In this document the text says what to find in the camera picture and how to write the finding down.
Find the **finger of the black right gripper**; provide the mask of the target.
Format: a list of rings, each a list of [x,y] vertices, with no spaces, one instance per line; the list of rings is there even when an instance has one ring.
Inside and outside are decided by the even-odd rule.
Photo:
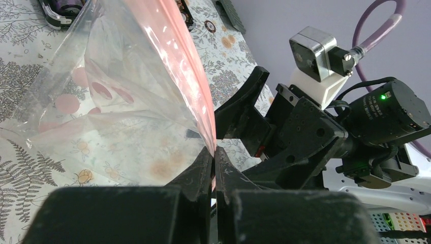
[[[217,139],[239,139],[252,157],[259,157],[271,133],[271,125],[255,108],[269,76],[261,67],[253,71],[241,88],[215,112]]]

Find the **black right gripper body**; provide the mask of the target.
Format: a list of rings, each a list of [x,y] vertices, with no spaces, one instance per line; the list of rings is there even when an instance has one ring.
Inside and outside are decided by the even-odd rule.
[[[425,102],[398,79],[378,79],[352,86],[376,88],[351,103],[339,95],[329,104],[335,114],[285,88],[265,123],[274,127],[264,144],[252,150],[261,163],[244,174],[269,188],[304,189],[316,183],[331,159],[341,159],[336,173],[369,189],[384,189],[416,177],[406,143],[430,134]]]

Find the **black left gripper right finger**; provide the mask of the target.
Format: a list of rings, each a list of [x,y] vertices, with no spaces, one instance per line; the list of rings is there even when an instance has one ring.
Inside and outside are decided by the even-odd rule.
[[[347,193],[263,190],[215,151],[221,243],[379,243],[370,216]]]

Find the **clear zip top bag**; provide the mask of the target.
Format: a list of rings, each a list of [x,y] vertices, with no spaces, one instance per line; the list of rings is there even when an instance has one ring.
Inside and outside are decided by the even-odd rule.
[[[89,1],[1,137],[1,184],[163,185],[216,147],[211,93],[175,1]]]

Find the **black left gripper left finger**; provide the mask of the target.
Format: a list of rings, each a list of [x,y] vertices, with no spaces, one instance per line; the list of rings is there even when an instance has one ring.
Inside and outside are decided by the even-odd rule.
[[[213,157],[206,148],[163,187],[53,191],[24,243],[208,243]]]

